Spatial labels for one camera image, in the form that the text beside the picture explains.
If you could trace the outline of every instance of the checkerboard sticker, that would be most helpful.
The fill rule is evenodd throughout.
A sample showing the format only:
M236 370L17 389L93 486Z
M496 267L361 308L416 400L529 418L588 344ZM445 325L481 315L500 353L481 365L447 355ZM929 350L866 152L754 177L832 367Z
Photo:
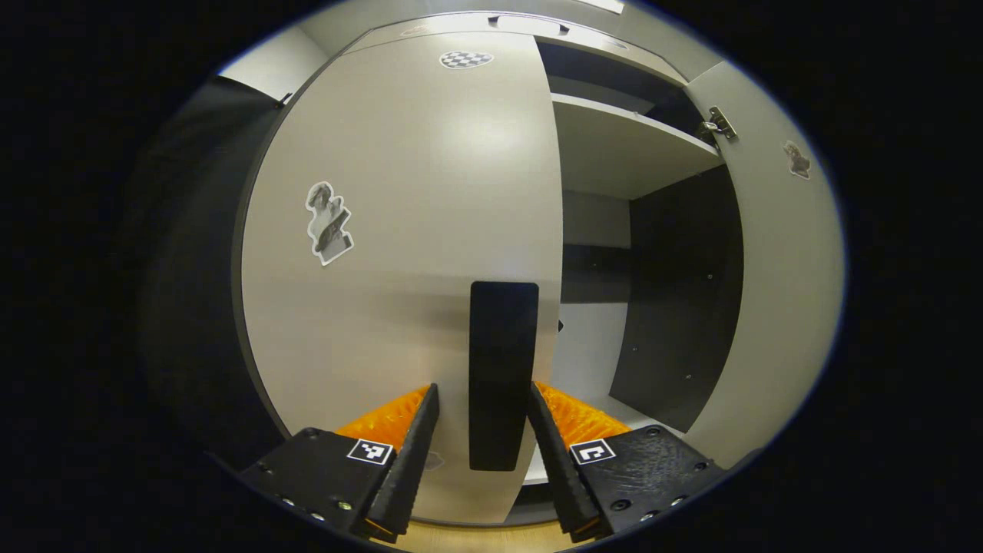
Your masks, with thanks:
M573 444L570 446L570 453L572 453L573 458L577 460L577 464L606 461L617 457L604 439Z
M369 440L359 440L352 448L352 451L348 453L348 459L354 459L355 461L370 462L372 464L385 464L386 460L389 459L389 454L392 453L392 446L389 444L380 444L379 442L370 442Z
M471 69L491 63L493 59L491 54L454 50L440 55L440 65L447 69Z

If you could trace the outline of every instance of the black rectangular object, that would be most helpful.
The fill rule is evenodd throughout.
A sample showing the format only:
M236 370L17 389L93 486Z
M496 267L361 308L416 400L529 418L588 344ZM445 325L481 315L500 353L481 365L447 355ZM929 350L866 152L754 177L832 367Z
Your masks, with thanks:
M604 514L620 532L708 489L724 473L663 426L654 424L605 438L614 457L577 465Z
M580 481L546 400L535 384L529 385L529 423L536 432L560 529L569 533L574 543L601 535L601 512Z
M717 385L737 326L737 199L720 166L629 208L631 296L610 395L685 432Z
M468 440L472 470L515 470L536 352L540 288L471 284Z
M439 416L437 387L431 384L406 431L399 457L369 507L366 518L375 523L368 526L373 537L395 543L397 535L406 533Z
M389 453L384 464L352 459L348 456L358 442L305 428L244 470L242 476L299 516L368 537L363 517L397 455Z

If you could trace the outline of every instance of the checkered pattern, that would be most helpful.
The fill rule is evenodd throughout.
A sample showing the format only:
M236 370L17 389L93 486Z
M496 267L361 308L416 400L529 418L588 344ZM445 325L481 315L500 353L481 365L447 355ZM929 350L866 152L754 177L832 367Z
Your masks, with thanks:
M455 50L440 56L440 65L447 69L471 69L479 65L491 62L494 56L491 54L481 54L475 52L462 52Z

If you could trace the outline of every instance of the wooden floor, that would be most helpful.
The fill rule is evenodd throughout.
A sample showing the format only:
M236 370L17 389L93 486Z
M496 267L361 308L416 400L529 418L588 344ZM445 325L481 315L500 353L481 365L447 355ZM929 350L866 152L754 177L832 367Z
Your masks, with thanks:
M399 536L398 549L412 553L551 553L573 547L559 523L544 522L508 528L474 528L410 522L406 535Z

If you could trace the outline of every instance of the sticker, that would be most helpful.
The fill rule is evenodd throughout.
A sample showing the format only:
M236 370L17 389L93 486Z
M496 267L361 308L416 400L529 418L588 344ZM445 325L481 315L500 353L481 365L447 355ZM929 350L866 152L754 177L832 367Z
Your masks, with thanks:
M424 470L437 470L443 466L443 457L437 452L427 453L427 461L424 463Z
M809 167L812 166L812 161L802 155L802 151L791 140L786 140L781 149L785 150L785 155L788 155L788 172L809 180Z
M372 464L385 464L392 453L392 446L370 442L369 440L359 440L352 451L345 457L355 461L370 462Z
M345 200L335 196L331 185L325 181L311 187L304 204L314 214L308 224L308 236L313 245L311 253L318 256L325 266L355 247L352 234L344 229L352 213L345 207Z
M447 69L471 69L491 63L493 59L494 56L491 54L454 50L440 56L440 65Z
M421 32L427 32L429 30L430 28L427 27L426 25L417 25L415 27L410 27L409 29L406 29L405 31L401 32L399 35L412 36L414 34L420 34Z
M617 457L604 439L581 442L570 446L570 452L577 464L605 461Z

